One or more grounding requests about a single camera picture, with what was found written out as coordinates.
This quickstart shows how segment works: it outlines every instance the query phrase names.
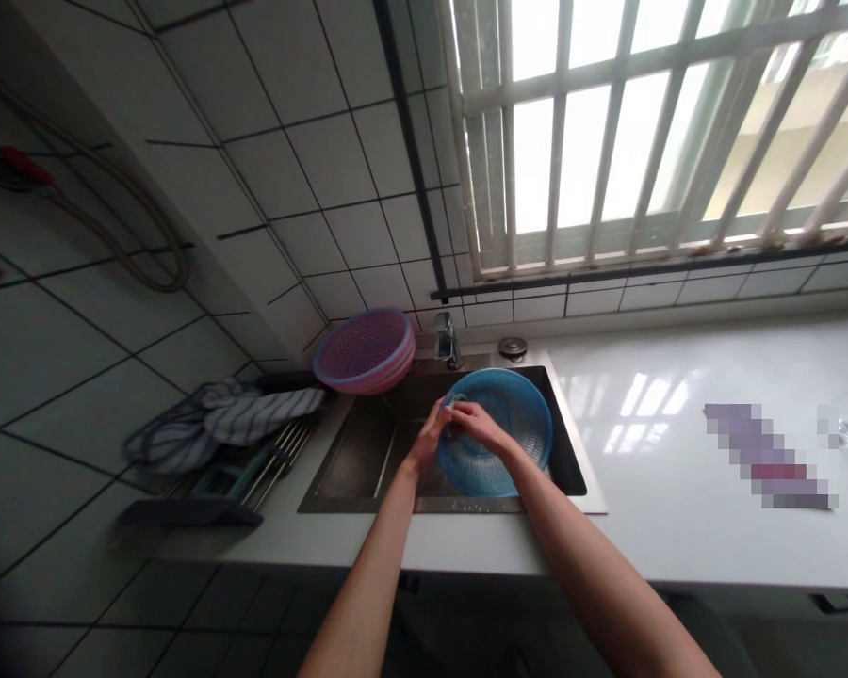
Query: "dish towel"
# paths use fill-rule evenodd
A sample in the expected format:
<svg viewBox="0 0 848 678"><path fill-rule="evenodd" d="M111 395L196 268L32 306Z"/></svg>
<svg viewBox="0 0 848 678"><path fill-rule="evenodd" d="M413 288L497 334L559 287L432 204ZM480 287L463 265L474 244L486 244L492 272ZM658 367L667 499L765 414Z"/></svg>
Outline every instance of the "dish towel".
<svg viewBox="0 0 848 678"><path fill-rule="evenodd" d="M207 464L221 444L247 447L313 412L323 397L317 388L261 395L232 378L207 383L129 438L125 451L148 473L179 476Z"/></svg>

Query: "metal drying rack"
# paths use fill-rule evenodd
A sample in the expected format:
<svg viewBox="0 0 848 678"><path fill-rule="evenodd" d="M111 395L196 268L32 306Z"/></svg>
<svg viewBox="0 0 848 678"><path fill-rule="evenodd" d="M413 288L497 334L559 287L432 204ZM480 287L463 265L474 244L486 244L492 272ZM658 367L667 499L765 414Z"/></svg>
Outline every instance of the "metal drying rack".
<svg viewBox="0 0 848 678"><path fill-rule="evenodd" d="M156 499L134 502L121 520L131 525L260 525L264 516L258 510L276 482L288 475L325 411L297 417L249 447L225 446L212 464L180 477Z"/></svg>

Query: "kitchen counter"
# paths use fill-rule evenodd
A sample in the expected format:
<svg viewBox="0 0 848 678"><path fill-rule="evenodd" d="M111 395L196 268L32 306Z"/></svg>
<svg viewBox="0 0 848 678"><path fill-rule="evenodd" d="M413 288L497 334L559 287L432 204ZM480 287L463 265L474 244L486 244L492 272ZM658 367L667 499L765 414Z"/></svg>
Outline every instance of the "kitchen counter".
<svg viewBox="0 0 848 678"><path fill-rule="evenodd" d="M818 418L848 400L848 315L530 344L550 353L609 506L591 519L646 579L848 590L848 449L818 433ZM760 405L836 507L763 508L707 433L706 403ZM155 557L350 566L373 515L296 512L350 405L336 401L254 531L179 530ZM417 514L403 567L547 573L524 514Z"/></svg>

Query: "pink colander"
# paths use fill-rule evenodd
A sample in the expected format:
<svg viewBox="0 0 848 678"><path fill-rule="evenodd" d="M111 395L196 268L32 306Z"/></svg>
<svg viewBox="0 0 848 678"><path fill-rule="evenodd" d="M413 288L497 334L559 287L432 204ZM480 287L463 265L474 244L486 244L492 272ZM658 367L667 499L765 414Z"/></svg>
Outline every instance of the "pink colander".
<svg viewBox="0 0 848 678"><path fill-rule="evenodd" d="M314 373L343 393L373 396L408 373L415 357L412 324L402 311L374 309L333 332L314 357Z"/></svg>

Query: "hand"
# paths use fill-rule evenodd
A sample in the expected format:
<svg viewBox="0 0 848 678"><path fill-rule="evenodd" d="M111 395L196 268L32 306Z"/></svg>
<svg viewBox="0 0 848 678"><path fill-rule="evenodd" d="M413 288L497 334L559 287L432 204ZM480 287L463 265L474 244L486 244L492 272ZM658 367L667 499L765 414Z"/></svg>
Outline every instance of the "hand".
<svg viewBox="0 0 848 678"><path fill-rule="evenodd" d="M443 430L443 427L449 421L451 410L444 408L440 411L441 402L443 402L443 398L439 398L433 403L427 421L421 427L415 444L412 445L411 451L405 458L406 461L414 466L419 475L424 473L433 462L433 457L436 455L436 443L440 438L440 431Z"/></svg>
<svg viewBox="0 0 848 678"><path fill-rule="evenodd" d="M478 403L459 400L452 406L452 423L461 424L465 432L495 455L512 449L515 441L499 427Z"/></svg>

